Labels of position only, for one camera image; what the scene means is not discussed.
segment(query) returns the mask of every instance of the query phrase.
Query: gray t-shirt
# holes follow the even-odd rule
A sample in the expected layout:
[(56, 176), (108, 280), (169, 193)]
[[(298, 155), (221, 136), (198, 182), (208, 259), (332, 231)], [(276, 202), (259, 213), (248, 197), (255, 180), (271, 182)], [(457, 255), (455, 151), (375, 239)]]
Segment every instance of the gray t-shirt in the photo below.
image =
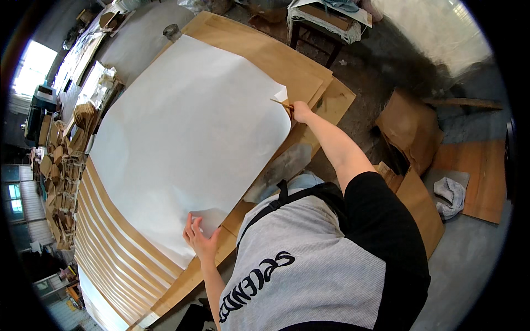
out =
[[(276, 199), (245, 216), (238, 242), (252, 218)], [(221, 329), (279, 330), (317, 320), (373, 329), (385, 268), (383, 260), (344, 238), (324, 201), (307, 196), (248, 228), (219, 301)]]

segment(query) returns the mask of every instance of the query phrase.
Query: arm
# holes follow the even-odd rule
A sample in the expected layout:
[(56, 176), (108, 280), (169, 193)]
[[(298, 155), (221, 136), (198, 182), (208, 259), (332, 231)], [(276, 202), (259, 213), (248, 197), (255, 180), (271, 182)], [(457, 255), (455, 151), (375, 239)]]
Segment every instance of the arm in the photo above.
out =
[(326, 157), (337, 173), (337, 179), (345, 193), (348, 183), (358, 174), (375, 169), (363, 151), (344, 131), (313, 113), (305, 102), (296, 101), (295, 120), (305, 123), (319, 140)]
[(200, 267), (204, 276), (204, 284), (206, 286), (206, 295), (210, 303), (211, 314), (214, 317), (215, 325), (218, 330), (221, 330), (219, 325), (219, 300), (221, 293), (225, 289), (225, 282), (217, 271), (215, 266), (215, 253), (217, 252), (217, 238), (221, 228), (217, 228), (210, 239), (206, 239), (200, 231), (199, 224), (202, 217), (191, 221), (191, 214), (188, 214), (188, 221), (184, 228), (182, 237), (186, 240), (188, 245), (193, 248), (200, 260)]

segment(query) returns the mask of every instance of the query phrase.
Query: wooden board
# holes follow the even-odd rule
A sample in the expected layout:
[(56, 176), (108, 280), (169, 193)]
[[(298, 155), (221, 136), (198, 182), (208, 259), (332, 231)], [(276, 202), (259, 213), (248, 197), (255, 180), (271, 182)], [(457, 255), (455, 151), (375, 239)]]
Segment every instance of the wooden board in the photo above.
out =
[[(285, 85), (291, 101), (302, 100), (313, 107), (332, 81), (329, 69), (258, 30), (219, 15), (203, 11), (182, 33), (246, 58)], [(154, 60), (171, 44), (168, 42)]]
[(430, 258), (444, 234), (445, 228), (427, 188), (412, 167), (409, 168), (401, 182), (396, 196), (414, 218), (425, 245), (427, 258)]
[(504, 140), (440, 145), (432, 168), (470, 174), (463, 214), (500, 223), (506, 200), (504, 145)]

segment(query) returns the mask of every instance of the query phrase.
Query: light blue pants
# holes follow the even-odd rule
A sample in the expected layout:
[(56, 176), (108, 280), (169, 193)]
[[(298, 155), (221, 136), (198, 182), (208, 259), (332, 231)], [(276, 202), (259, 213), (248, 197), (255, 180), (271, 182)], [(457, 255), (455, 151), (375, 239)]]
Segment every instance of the light blue pants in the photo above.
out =
[[(317, 177), (313, 172), (304, 170), (301, 174), (294, 177), (287, 183), (287, 190), (295, 189), (308, 189), (318, 184), (322, 184), (324, 181)], [(274, 184), (269, 186), (260, 196), (260, 202), (270, 197), (273, 193), (278, 190), (278, 187)]]

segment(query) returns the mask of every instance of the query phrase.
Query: black sleeve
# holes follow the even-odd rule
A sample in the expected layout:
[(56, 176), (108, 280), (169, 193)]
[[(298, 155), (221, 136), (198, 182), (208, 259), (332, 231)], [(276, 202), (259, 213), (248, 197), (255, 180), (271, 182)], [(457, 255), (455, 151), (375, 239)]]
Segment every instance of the black sleeve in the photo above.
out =
[(385, 285), (374, 330), (408, 330), (430, 283), (427, 255), (416, 222), (375, 172), (354, 177), (344, 193), (345, 237), (386, 263)]

